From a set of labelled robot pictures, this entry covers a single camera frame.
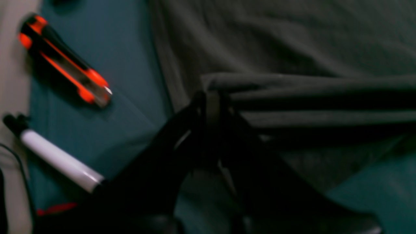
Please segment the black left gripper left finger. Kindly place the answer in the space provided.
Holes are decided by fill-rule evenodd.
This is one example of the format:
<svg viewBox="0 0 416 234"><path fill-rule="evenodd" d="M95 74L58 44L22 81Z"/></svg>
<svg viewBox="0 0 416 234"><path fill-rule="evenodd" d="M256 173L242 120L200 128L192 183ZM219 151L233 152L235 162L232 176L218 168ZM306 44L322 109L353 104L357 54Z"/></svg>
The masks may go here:
<svg viewBox="0 0 416 234"><path fill-rule="evenodd" d="M174 218L186 175L202 158L206 94L172 117L149 146L85 202L42 216L37 234L181 233Z"/></svg>

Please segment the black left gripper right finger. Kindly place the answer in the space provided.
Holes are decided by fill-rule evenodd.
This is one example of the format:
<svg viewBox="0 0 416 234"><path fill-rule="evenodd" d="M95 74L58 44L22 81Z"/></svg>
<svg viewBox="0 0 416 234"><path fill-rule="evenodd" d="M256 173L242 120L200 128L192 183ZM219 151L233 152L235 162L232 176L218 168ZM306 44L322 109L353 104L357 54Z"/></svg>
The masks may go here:
<svg viewBox="0 0 416 234"><path fill-rule="evenodd" d="M243 212L233 234L383 234L373 214L355 212L312 188L231 107L208 95L208 136Z"/></svg>

